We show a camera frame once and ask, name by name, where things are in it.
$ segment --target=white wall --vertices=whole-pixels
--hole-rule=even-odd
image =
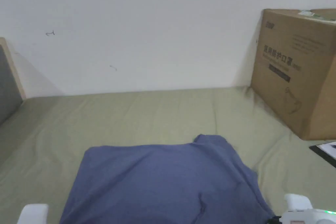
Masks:
[[[27,97],[250,83],[264,8],[336,0],[1,0]],[[55,35],[46,36],[54,30]]]

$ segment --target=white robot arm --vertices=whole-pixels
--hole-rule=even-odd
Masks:
[[[336,224],[336,212],[313,209],[310,200],[302,195],[286,194],[288,210],[270,219],[271,224]]]
[[[26,205],[21,211],[17,224],[47,224],[48,209],[47,204]]]

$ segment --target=bed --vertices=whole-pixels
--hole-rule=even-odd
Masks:
[[[3,223],[16,223],[30,203],[49,204],[48,223],[58,223],[91,146],[182,144],[199,134],[221,135],[232,144],[258,173],[261,192],[276,214],[285,210],[285,193],[303,194],[315,208],[336,210],[336,170],[308,148],[321,141],[300,140],[250,87],[42,97],[18,103],[0,127]]]

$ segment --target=cardboard box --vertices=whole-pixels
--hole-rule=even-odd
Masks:
[[[263,13],[251,86],[304,140],[336,139],[335,19],[336,9]]]

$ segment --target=gray headboard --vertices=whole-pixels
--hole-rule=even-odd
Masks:
[[[24,99],[10,51],[5,39],[0,38],[0,125],[20,107]]]

